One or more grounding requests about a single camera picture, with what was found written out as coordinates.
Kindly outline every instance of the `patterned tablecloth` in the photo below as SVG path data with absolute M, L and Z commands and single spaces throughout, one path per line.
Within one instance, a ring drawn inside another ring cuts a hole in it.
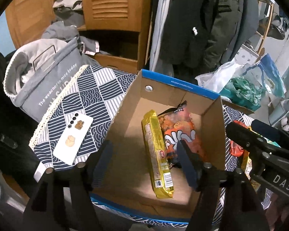
M 30 142 L 31 148 L 41 162 L 46 167 L 53 167 L 55 170 L 64 170 L 71 167 L 54 157 L 52 152 L 64 128 L 76 111 L 93 117 L 94 121 L 82 142 L 73 165 L 86 161 L 92 152 L 96 152 L 106 136 L 107 130 L 125 96 L 127 88 L 135 77 L 136 75 L 110 68 L 82 67 L 74 79 L 62 91 L 61 98 L 58 97 L 54 105 L 47 111 Z M 225 126 L 233 120 L 241 121 L 249 126 L 253 120 L 227 106 L 223 107 L 223 114 Z M 238 159 L 230 154 L 230 141 L 228 138 L 226 138 L 225 156 L 226 170 L 233 171 L 238 165 Z M 213 224 L 218 224 L 221 220 L 224 197 L 225 190 L 223 189 Z M 187 223 L 182 222 L 153 220 L 129 213 L 122 213 L 105 204 L 101 204 L 97 200 L 92 199 L 92 202 L 96 206 L 138 222 L 174 227 L 185 227 L 187 225 Z M 270 192 L 267 192 L 263 206 L 267 207 L 269 203 Z

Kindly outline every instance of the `white smartphone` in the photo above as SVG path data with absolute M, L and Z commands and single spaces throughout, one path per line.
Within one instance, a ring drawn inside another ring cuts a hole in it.
M 68 165 L 73 165 L 80 145 L 85 138 L 93 118 L 76 112 L 63 131 L 53 155 Z

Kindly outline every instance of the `beige cartoon sticker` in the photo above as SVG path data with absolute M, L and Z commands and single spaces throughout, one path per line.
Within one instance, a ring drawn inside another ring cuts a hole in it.
M 78 130 L 81 130 L 84 123 L 85 122 L 83 122 L 83 121 L 78 121 L 75 125 L 75 128 L 77 128 Z
M 65 145 L 68 147 L 72 147 L 75 144 L 75 137 L 74 136 L 68 136 L 67 140 L 65 141 Z

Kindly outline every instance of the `shoe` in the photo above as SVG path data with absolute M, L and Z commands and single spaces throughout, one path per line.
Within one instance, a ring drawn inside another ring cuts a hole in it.
M 283 126 L 283 130 L 285 130 L 285 131 L 289 131 L 289 125 L 285 125 L 285 126 Z
M 287 117 L 284 117 L 283 119 L 281 119 L 281 126 L 282 127 L 285 126 L 287 124 L 287 121 L 288 121 Z

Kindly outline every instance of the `cardboard box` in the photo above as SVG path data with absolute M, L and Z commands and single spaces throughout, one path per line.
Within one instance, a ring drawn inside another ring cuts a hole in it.
M 103 186 L 93 198 L 112 209 L 159 220 L 190 219 L 200 193 L 192 190 L 181 169 L 172 168 L 173 199 L 157 199 L 150 181 L 141 121 L 183 101 L 192 113 L 197 134 L 209 161 L 225 169 L 225 125 L 219 94 L 155 72 L 142 70 L 130 86 L 106 139 L 114 145 Z

